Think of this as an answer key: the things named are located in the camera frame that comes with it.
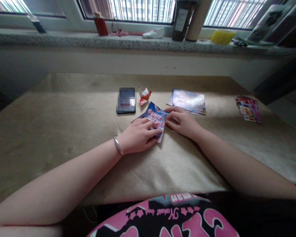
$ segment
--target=smartphone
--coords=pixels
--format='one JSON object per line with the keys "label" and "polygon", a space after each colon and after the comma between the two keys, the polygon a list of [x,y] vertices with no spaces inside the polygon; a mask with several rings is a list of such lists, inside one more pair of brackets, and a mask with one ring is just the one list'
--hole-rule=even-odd
{"label": "smartphone", "polygon": [[120,88],[116,106],[117,114],[136,113],[136,94],[135,87]]}

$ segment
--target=red bottle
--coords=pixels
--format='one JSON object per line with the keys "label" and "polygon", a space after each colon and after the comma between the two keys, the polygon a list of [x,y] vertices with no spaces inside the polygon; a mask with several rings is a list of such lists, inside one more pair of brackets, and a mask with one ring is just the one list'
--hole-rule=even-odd
{"label": "red bottle", "polygon": [[101,13],[94,13],[94,23],[98,30],[99,36],[108,36],[109,32],[105,24],[105,20]]}

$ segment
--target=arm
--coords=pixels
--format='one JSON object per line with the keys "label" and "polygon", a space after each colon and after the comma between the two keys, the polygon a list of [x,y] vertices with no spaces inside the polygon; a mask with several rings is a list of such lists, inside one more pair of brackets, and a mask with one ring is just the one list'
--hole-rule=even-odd
{"label": "arm", "polygon": [[296,186],[289,180],[203,129],[184,109],[170,107],[165,111],[172,111],[166,117],[166,124],[194,140],[236,191],[257,197],[296,200]]}
{"label": "arm", "polygon": [[[131,123],[117,137],[124,154],[144,151],[156,143],[150,138],[162,130],[151,127],[157,128],[147,118]],[[0,233],[7,235],[11,229],[3,226],[23,226],[15,227],[13,233],[17,229],[47,235],[53,228],[39,226],[62,221],[120,158],[112,139],[33,180],[0,204]]]}

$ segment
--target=glass pane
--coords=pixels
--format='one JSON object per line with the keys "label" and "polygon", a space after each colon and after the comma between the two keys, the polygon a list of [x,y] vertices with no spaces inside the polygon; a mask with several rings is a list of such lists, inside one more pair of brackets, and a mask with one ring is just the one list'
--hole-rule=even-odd
{"label": "glass pane", "polygon": [[81,0],[87,18],[100,12],[105,19],[171,23],[175,0]]}
{"label": "glass pane", "polygon": [[247,29],[267,0],[213,0],[205,26]]}
{"label": "glass pane", "polygon": [[0,0],[0,12],[65,16],[56,0]]}

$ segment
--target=window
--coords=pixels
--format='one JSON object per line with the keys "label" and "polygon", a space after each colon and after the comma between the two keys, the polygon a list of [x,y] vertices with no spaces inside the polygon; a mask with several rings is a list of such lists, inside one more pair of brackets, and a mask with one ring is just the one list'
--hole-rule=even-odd
{"label": "window", "polygon": [[247,29],[267,0],[213,0],[205,26]]}
{"label": "window", "polygon": [[64,17],[59,3],[54,0],[0,0],[0,13],[28,13]]}
{"label": "window", "polygon": [[[212,0],[204,23],[208,27],[253,29],[269,6],[278,0]],[[164,26],[170,36],[174,24],[175,0],[0,0],[0,28],[33,29],[26,14],[36,15],[47,31],[95,32],[93,13],[101,12],[108,29],[147,32]]]}
{"label": "window", "polygon": [[[213,0],[204,26],[252,29],[252,21],[268,1],[274,0]],[[85,17],[101,12],[106,19],[172,23],[175,0],[81,0]]]}
{"label": "window", "polygon": [[171,23],[175,0],[81,0],[87,19],[101,12],[106,19]]}

